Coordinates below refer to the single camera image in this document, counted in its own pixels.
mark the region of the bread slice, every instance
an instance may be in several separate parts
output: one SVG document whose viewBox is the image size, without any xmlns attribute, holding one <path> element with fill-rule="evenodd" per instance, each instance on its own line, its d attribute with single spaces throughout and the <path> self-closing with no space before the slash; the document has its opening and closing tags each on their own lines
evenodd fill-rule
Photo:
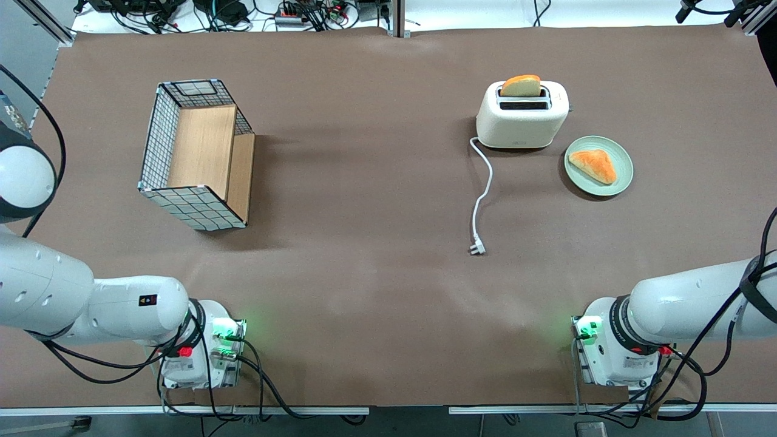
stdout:
<svg viewBox="0 0 777 437">
<path fill-rule="evenodd" d="M 618 179 L 610 155 L 602 149 L 572 152 L 570 162 L 603 184 L 610 185 Z"/>
<path fill-rule="evenodd" d="M 501 94 L 506 97 L 538 97 L 539 90 L 539 76 L 520 75 L 504 81 Z"/>
</svg>

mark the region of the green plate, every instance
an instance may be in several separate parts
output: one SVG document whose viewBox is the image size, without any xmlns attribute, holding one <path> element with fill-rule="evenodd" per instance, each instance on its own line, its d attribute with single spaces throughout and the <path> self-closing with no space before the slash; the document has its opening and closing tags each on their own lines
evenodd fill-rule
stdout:
<svg viewBox="0 0 777 437">
<path fill-rule="evenodd" d="M 602 149 L 610 155 L 612 165 L 615 166 L 615 173 L 618 175 L 618 179 L 612 184 L 607 185 L 595 180 L 570 162 L 570 153 L 592 149 Z M 576 139 L 564 154 L 564 168 L 575 185 L 581 190 L 597 196 L 614 196 L 620 193 L 631 184 L 634 177 L 634 164 L 632 164 L 631 157 L 626 150 L 610 138 L 597 135 Z"/>
</svg>

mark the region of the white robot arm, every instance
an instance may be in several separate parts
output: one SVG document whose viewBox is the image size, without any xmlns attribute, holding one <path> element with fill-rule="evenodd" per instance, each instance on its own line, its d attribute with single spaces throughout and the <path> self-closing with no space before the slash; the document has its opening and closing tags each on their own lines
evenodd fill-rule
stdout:
<svg viewBox="0 0 777 437">
<path fill-rule="evenodd" d="M 162 347 L 166 386 L 235 385 L 242 342 L 225 337 L 242 338 L 246 325 L 222 305 L 189 299 L 174 278 L 95 279 L 80 260 L 2 224 L 40 214 L 56 190 L 45 153 L 0 123 L 0 325 L 60 345 L 134 340 Z"/>
<path fill-rule="evenodd" d="M 766 256 L 765 265 L 775 262 L 777 253 Z M 645 387 L 657 371 L 659 347 L 694 341 L 755 264 L 742 260 L 651 278 L 630 295 L 593 301 L 574 318 L 575 333 L 584 338 L 580 364 L 586 382 Z M 777 306 L 777 271 L 763 274 L 757 290 Z M 740 295 L 704 339 L 726 340 L 732 320 L 737 339 L 777 335 L 777 323 Z"/>
</svg>

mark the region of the toaster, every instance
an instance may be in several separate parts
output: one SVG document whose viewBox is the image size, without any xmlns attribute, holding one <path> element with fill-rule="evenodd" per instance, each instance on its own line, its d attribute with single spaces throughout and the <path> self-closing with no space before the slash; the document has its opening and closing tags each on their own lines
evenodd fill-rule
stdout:
<svg viewBox="0 0 777 437">
<path fill-rule="evenodd" d="M 566 90 L 540 82 L 539 97 L 502 96 L 502 82 L 486 90 L 477 117 L 480 143 L 492 149 L 541 149 L 553 141 L 570 112 Z"/>
</svg>

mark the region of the white tabletop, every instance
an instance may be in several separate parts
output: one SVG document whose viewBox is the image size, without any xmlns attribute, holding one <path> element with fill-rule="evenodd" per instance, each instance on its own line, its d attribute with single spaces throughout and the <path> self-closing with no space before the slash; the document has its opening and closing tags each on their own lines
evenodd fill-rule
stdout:
<svg viewBox="0 0 777 437">
<path fill-rule="evenodd" d="M 253 9 L 251 0 L 241 0 L 248 10 Z M 548 0 L 537 0 L 538 7 L 542 9 Z M 278 0 L 256 0 L 256 4 L 264 12 L 273 13 L 277 10 Z M 731 0 L 705 0 L 702 5 L 708 10 L 731 9 Z M 375 12 L 370 4 L 363 4 L 361 8 L 367 11 L 363 16 L 370 16 L 369 21 L 360 21 L 355 27 L 385 26 L 383 20 L 380 23 L 374 18 Z M 541 25 L 546 27 L 608 27 L 608 26 L 676 26 L 675 14 L 680 9 L 679 0 L 623 0 L 620 2 L 607 2 L 603 0 L 554 0 L 542 17 Z M 349 19 L 355 17 L 355 11 L 348 7 L 346 14 Z M 207 26 L 205 14 L 197 12 L 197 15 Z M 301 31 L 305 28 L 277 29 L 270 16 L 253 12 L 250 17 L 250 25 L 237 26 L 237 29 L 247 29 L 251 32 L 292 30 Z M 406 7 L 406 28 L 413 31 L 443 30 L 443 29 L 474 29 L 474 28 L 498 28 L 498 27 L 529 27 L 535 21 L 533 0 L 408 0 Z M 686 20 L 686 25 L 716 24 L 721 23 L 725 16 L 709 16 L 693 12 Z M 130 23 L 128 20 L 143 22 L 141 17 L 127 17 L 122 20 L 130 26 L 148 30 L 146 26 L 138 23 Z M 186 2 L 179 7 L 173 16 L 179 30 L 190 32 L 203 27 L 197 20 L 193 11 L 193 3 Z M 84 12 L 75 19 L 73 30 L 89 33 L 131 33 L 132 31 L 120 26 L 109 13 L 99 13 L 90 7 L 85 7 Z"/>
</svg>

